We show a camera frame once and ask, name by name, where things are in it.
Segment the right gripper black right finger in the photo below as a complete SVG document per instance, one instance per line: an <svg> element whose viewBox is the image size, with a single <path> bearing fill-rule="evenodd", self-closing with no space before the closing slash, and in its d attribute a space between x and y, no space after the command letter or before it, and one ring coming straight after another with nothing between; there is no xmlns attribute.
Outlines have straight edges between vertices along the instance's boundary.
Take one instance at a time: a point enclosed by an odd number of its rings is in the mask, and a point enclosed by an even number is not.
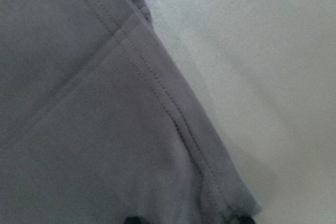
<svg viewBox="0 0 336 224"><path fill-rule="evenodd" d="M256 222L250 216L241 216L240 217L240 224L256 224Z"/></svg>

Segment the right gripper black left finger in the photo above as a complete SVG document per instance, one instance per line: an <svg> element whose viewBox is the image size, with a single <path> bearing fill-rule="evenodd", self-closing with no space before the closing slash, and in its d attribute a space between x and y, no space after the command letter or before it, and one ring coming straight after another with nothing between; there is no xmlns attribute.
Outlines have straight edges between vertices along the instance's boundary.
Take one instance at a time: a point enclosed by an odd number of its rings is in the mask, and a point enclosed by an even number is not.
<svg viewBox="0 0 336 224"><path fill-rule="evenodd" d="M140 217L132 216L125 219L125 224L142 224L143 221Z"/></svg>

